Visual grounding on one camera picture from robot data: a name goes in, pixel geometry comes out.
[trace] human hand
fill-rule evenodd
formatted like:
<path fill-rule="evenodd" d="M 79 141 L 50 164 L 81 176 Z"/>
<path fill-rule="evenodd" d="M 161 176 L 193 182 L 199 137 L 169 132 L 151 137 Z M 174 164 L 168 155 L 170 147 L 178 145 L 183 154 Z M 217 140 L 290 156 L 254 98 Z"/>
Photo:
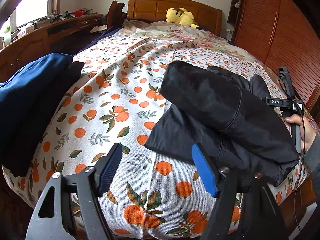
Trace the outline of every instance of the human hand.
<path fill-rule="evenodd" d="M 303 125 L 302 119 L 300 115 L 294 114 L 289 116 L 285 119 L 288 123 L 295 123 L 300 126 L 301 132 L 301 150 L 303 151 L 303 141 L 305 142 L 305 151 L 308 151 L 310 146 L 312 145 L 315 137 L 316 137 L 316 130 L 312 128 L 309 120 L 307 117 L 303 116 L 303 122 L 305 127 L 305 134 L 306 138 L 303 138 Z"/>

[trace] blue gripper pad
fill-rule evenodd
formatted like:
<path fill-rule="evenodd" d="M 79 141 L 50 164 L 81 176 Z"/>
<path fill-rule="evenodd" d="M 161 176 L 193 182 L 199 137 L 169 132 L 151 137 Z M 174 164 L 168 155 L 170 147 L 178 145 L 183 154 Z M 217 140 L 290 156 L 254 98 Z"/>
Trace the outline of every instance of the blue gripper pad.
<path fill-rule="evenodd" d="M 202 183 L 204 184 L 205 190 L 210 193 L 212 197 L 215 197 L 218 192 L 218 189 L 216 187 L 216 177 L 198 145 L 194 144 L 192 146 L 191 154 L 193 161 L 198 169 Z"/>
<path fill-rule="evenodd" d="M 100 187 L 97 189 L 98 194 L 102 196 L 110 188 L 112 180 L 116 174 L 119 167 L 120 161 L 122 159 L 122 146 L 121 144 L 115 144 L 109 151 L 107 156 L 101 157 L 108 158 L 110 156 L 107 165 L 102 170 L 100 174 Z"/>

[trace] metal screw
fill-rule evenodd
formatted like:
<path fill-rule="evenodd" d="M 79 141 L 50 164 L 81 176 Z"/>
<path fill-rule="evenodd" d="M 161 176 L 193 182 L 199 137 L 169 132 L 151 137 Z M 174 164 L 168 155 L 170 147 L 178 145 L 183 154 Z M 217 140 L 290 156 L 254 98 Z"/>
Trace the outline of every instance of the metal screw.
<path fill-rule="evenodd" d="M 57 178 L 60 177 L 60 175 L 61 175 L 60 172 L 55 172 L 54 174 L 52 174 L 52 177 L 53 177 L 54 179 L 57 179 Z"/>
<path fill-rule="evenodd" d="M 254 174 L 254 177 L 255 177 L 256 179 L 261 179 L 261 178 L 262 178 L 262 175 L 261 175 L 260 173 L 256 172 L 256 173 Z"/>
<path fill-rule="evenodd" d="M 84 172 L 90 172 L 92 171 L 94 168 L 92 166 L 90 167 L 86 167 Z"/>
<path fill-rule="evenodd" d="M 220 168 L 220 171 L 221 171 L 222 173 L 229 173 L 230 169 L 229 169 L 228 167 L 221 167 L 221 168 Z"/>

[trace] cabinet door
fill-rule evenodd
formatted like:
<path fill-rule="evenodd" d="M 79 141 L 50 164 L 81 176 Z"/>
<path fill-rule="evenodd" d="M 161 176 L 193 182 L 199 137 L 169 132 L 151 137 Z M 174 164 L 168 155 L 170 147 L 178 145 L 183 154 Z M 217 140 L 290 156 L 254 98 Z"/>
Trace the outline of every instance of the cabinet door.
<path fill-rule="evenodd" d="M 310 110 L 320 91 L 320 40 L 292 0 L 281 0 L 275 35 L 265 64 L 286 66 L 292 84 Z"/>
<path fill-rule="evenodd" d="M 18 39 L 15 46 L 15 65 L 20 69 L 49 53 L 47 30 L 29 33 Z"/>
<path fill-rule="evenodd" d="M 0 52 L 0 83 L 7 81 L 16 71 L 12 45 Z"/>
<path fill-rule="evenodd" d="M 236 46 L 265 62 L 276 27 L 280 0 L 245 0 Z"/>

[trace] black cable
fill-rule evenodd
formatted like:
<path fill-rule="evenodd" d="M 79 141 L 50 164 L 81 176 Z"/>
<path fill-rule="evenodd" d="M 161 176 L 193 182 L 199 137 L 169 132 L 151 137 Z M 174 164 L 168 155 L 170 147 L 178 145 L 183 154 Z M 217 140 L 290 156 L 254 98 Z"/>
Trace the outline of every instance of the black cable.
<path fill-rule="evenodd" d="M 293 101 L 293 104 L 294 106 L 296 107 L 296 109 L 298 110 L 299 112 L 299 115 L 301 116 L 301 120 L 302 120 L 302 126 L 303 126 L 303 151 L 302 151 L 302 160 L 301 160 L 301 164 L 303 165 L 304 163 L 304 155 L 305 155 L 305 146 L 306 146 L 306 143 L 305 143 L 305 140 L 306 140 L 306 130 L 305 130 L 305 126 L 304 126 L 304 120 L 303 120 L 303 113 L 302 113 L 302 110 L 301 108 L 298 106 L 297 102 L 296 102 L 296 99 L 295 98 L 291 98 L 291 96 L 289 96 L 286 92 L 286 90 L 283 88 L 282 86 L 282 83 L 280 82 L 280 75 L 281 73 L 278 74 L 278 82 L 281 86 L 281 89 L 283 90 L 283 92 L 286 94 L 287 98 L 288 99 L 291 99 Z M 296 214 L 296 195 L 297 195 L 297 190 L 298 190 L 298 186 L 299 186 L 299 180 L 301 178 L 301 172 L 302 172 L 302 165 L 301 165 L 301 169 L 300 169 L 300 172 L 299 172 L 299 176 L 298 176 L 298 180 L 297 180 L 297 188 L 295 189 L 295 192 L 294 192 L 294 200 L 293 200 L 293 213 L 294 213 L 294 219 L 295 219 L 295 222 L 297 224 L 297 227 L 299 229 L 299 231 L 301 232 L 301 227 L 298 223 L 298 220 L 297 220 L 297 214 Z"/>

